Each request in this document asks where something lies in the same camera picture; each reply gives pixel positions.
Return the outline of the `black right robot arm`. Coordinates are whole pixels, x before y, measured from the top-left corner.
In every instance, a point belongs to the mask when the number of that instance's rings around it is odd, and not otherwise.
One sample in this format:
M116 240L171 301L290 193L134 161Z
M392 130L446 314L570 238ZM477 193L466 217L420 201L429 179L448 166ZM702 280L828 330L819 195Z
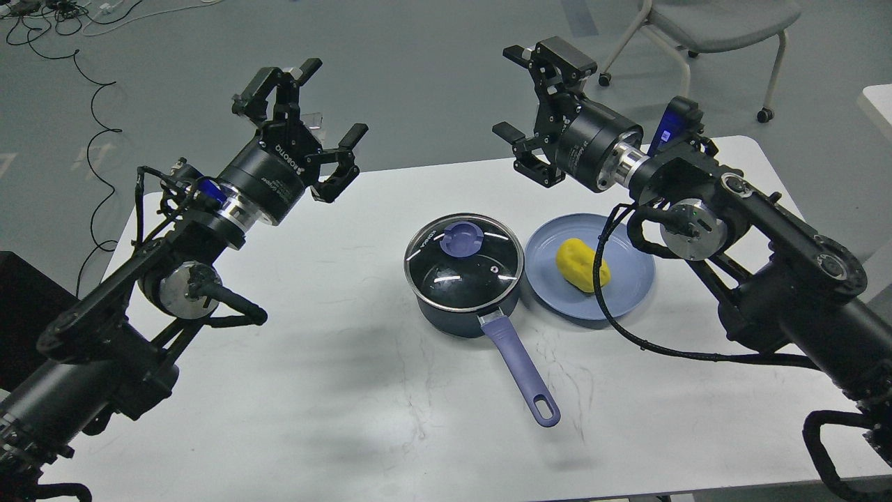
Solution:
M669 349L635 336L595 296L615 330L643 351L711 362L819 370L854 401L856 412L815 411L802 435L824 485L847 501L889 501L890 492L858 492L839 477L822 444L825 425L863 429L890 461L890 325L861 302L868 277L844 245L821 235L778 201L721 165L704 134L703 112L684 96L666 107L649 149L640 125L587 98L596 61L560 37L533 48L513 45L504 57L529 71L539 105L533 134L508 123L493 132L512 146L519 174L551 187L566 176L593 192L627 188L630 204L608 216L596 247L624 223L634 248L685 261L718 303L729 340L748 355Z

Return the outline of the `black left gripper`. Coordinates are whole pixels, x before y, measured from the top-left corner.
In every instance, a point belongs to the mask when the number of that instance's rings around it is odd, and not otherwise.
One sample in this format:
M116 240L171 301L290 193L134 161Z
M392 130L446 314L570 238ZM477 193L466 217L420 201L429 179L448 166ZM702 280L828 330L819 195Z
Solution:
M366 123L355 123L334 149L322 149L299 120L300 89L322 65L321 59L309 58L297 76L280 67L263 67L232 97L233 114L264 127L217 181L253 203L268 225L279 225L309 188L314 200L330 204L359 177L354 148L369 132ZM320 181L321 167L330 163L336 165L334 171Z

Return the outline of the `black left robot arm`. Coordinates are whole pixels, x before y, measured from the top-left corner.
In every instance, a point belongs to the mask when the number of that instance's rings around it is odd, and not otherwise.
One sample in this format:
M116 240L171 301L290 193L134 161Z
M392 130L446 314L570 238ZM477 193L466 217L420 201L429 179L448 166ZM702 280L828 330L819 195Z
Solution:
M61 312L36 340L47 361L2 400L2 499L92 499L76 482L41 484L43 467L70 458L79 434L115 413L132 420L170 397L176 360L202 328L261 326L267 312L225 287L214 268L257 222L280 225L300 198L334 202L359 176L356 123L336 147L300 116L300 90L321 67L261 68L233 97L254 137L216 177L180 160L168 174L137 170L131 257Z

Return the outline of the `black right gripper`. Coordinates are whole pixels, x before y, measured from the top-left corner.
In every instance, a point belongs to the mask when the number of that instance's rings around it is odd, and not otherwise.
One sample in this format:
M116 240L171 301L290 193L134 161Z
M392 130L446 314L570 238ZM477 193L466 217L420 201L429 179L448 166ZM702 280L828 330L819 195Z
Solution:
M509 123L497 123L493 133L509 143L514 169L546 188L570 176L600 193L615 184L620 142L643 142L643 127L608 106L584 95L588 77L598 63L561 37L539 41L531 49L511 45L503 56L528 70L539 100L533 136ZM542 161L535 150L547 158Z

